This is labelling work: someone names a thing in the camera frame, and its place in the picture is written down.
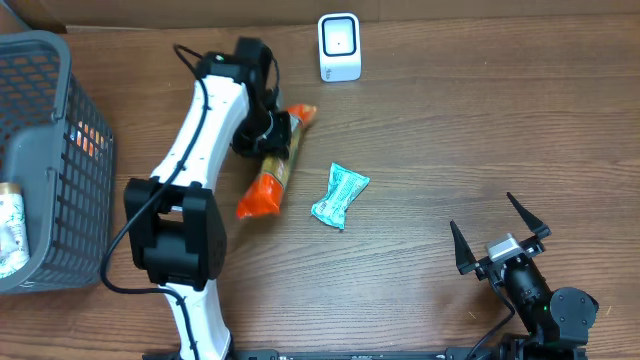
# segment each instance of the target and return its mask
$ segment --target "wooden table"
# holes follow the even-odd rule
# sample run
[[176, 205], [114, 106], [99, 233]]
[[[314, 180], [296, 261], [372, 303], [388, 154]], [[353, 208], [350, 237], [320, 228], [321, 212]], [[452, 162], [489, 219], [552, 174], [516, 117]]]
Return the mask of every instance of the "wooden table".
[[[357, 82], [324, 84], [315, 26], [65, 36], [75, 75], [119, 144], [122, 190], [167, 153], [193, 80], [171, 44], [233, 50], [261, 37], [287, 104], [320, 107], [278, 218], [234, 220], [256, 163], [229, 154], [216, 196], [229, 251], [219, 280], [240, 348], [430, 350], [471, 346], [506, 314], [455, 268], [449, 220], [478, 256], [528, 231], [513, 192], [553, 236], [536, 258], [555, 289], [601, 305], [592, 359], [640, 357], [640, 15], [364, 24]], [[371, 177], [343, 232], [309, 216], [331, 162]], [[148, 285], [126, 241], [111, 270]], [[0, 298], [3, 359], [139, 359], [178, 348], [161, 296], [104, 287]], [[523, 332], [515, 319], [506, 330]]]

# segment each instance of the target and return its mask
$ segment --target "mesh basket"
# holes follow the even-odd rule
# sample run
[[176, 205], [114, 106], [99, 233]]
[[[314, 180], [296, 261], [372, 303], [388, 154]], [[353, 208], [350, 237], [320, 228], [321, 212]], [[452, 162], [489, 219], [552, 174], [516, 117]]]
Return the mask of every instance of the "mesh basket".
[[1, 293], [99, 280], [111, 241], [112, 131], [45, 31], [0, 36], [0, 181], [22, 187], [31, 259]]

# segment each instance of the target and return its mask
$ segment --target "black cable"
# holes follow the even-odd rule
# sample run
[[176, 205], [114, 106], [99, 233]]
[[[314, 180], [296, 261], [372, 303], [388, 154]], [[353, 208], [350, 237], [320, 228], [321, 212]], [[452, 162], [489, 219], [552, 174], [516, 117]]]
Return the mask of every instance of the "black cable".
[[133, 215], [131, 219], [129, 219], [129, 221], [122, 227], [122, 229], [120, 229], [116, 237], [113, 239], [113, 243], [109, 247], [109, 250], [107, 250], [107, 253], [104, 255], [104, 257], [102, 258], [102, 262], [100, 263], [100, 278], [102, 279], [102, 282], [107, 288], [119, 294], [132, 294], [132, 295], [165, 294], [165, 295], [174, 297], [176, 299], [176, 304], [180, 306], [180, 310], [182, 311], [182, 315], [184, 317], [184, 324], [187, 329], [187, 337], [189, 338], [190, 349], [193, 350], [193, 355], [195, 360], [199, 360], [200, 356], [198, 354], [198, 348], [196, 346], [196, 341], [193, 336], [193, 331], [191, 329], [191, 321], [189, 319], [189, 313], [187, 312], [187, 306], [184, 302], [184, 299], [180, 296], [180, 294], [178, 294], [178, 292], [172, 289], [165, 289], [165, 288], [126, 289], [126, 288], [121, 288], [114, 285], [107, 278], [109, 260], [111, 259], [111, 256], [113, 255], [114, 250], [116, 249], [120, 241], [122, 241], [122, 239], [127, 234], [127, 232], [129, 232], [129, 229], [131, 228], [131, 226], [140, 218], [140, 216], [145, 211], [149, 210], [149, 208], [152, 205], [158, 202], [162, 194], [165, 191], [167, 191], [167, 189], [171, 186], [171, 183], [178, 177], [178, 174], [180, 174], [180, 171], [182, 171], [184, 164], [187, 162], [187, 159], [189, 158], [189, 154], [191, 153], [191, 150], [193, 150], [193, 147], [195, 146], [195, 143], [198, 140], [198, 136], [200, 135], [202, 126], [204, 125], [204, 120], [207, 117], [207, 110], [209, 110], [209, 94], [207, 93], [207, 87], [205, 86], [204, 81], [202, 81], [202, 79], [198, 78], [198, 76], [196, 75], [196, 70], [193, 67], [193, 65], [191, 65], [191, 63], [182, 55], [182, 53], [180, 53], [180, 51], [185, 51], [200, 59], [202, 58], [202, 55], [182, 45], [174, 45], [173, 50], [175, 51], [176, 55], [178, 55], [178, 58], [180, 58], [180, 60], [189, 68], [193, 76], [196, 78], [196, 80], [200, 84], [200, 87], [202, 88], [202, 95], [204, 96], [204, 105], [202, 106], [202, 115], [200, 116], [200, 121], [198, 122], [198, 127], [196, 128], [196, 131], [193, 133], [193, 137], [191, 138], [191, 141], [189, 141], [189, 144], [187, 145], [187, 148], [185, 149], [184, 154], [182, 155], [182, 158], [180, 159], [180, 161], [176, 163], [176, 168], [173, 170], [173, 173], [171, 173], [171, 175], [169, 176], [169, 178], [167, 178], [165, 183], [162, 184], [160, 189], [158, 189], [158, 191], [156, 191], [153, 194], [153, 196], [151, 196], [151, 198], [144, 205], [142, 205], [140, 210], [138, 210], [138, 212], [135, 215]]
[[502, 292], [496, 287], [496, 285], [493, 283], [493, 280], [491, 280], [491, 278], [488, 278], [487, 280], [489, 281], [489, 285], [491, 285], [493, 292], [495, 292], [496, 295], [498, 295], [498, 297], [500, 298], [500, 300], [502, 300], [504, 305], [507, 308], [509, 308], [510, 313], [509, 315], [507, 315], [507, 317], [502, 319], [502, 321], [500, 321], [496, 326], [494, 326], [491, 330], [489, 330], [489, 332], [487, 332], [480, 340], [478, 340], [476, 345], [473, 348], [471, 348], [471, 351], [469, 351], [469, 354], [467, 354], [467, 357], [465, 358], [465, 360], [475, 359], [475, 352], [478, 351], [480, 346], [482, 346], [485, 342], [487, 342], [487, 340], [491, 339], [498, 332], [498, 330], [500, 330], [501, 327], [503, 327], [506, 323], [508, 323], [509, 320], [511, 320], [513, 316], [516, 314], [516, 309], [513, 307], [513, 305], [511, 305], [511, 303], [509, 302], [509, 300], [507, 300], [504, 294], [502, 294]]

